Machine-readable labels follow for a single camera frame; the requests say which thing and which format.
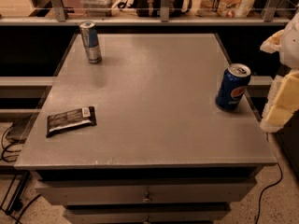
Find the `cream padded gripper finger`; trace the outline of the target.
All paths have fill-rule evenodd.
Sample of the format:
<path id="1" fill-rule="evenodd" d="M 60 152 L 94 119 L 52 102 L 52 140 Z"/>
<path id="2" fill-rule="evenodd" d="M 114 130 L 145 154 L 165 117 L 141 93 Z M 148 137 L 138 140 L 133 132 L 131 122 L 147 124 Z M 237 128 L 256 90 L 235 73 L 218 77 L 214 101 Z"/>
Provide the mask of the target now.
<path id="1" fill-rule="evenodd" d="M 276 75 L 271 83 L 260 127 L 267 133 L 276 133 L 298 110 L 299 71 L 291 70 L 284 77 Z"/>
<path id="2" fill-rule="evenodd" d="M 260 46 L 260 50 L 266 53 L 281 52 L 281 41 L 284 30 L 279 30 L 269 36 Z"/>

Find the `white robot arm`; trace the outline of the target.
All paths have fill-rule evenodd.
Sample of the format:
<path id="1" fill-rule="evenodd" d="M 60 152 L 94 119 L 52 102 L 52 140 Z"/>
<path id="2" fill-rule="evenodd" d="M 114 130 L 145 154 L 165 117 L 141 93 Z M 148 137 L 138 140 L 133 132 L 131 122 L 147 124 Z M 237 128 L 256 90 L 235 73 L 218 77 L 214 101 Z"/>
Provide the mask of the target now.
<path id="1" fill-rule="evenodd" d="M 261 128 L 276 133 L 299 110 L 299 14 L 296 13 L 283 30 L 268 37 L 260 46 L 267 53 L 279 52 L 280 62 L 291 71 L 276 75 L 267 96 Z"/>

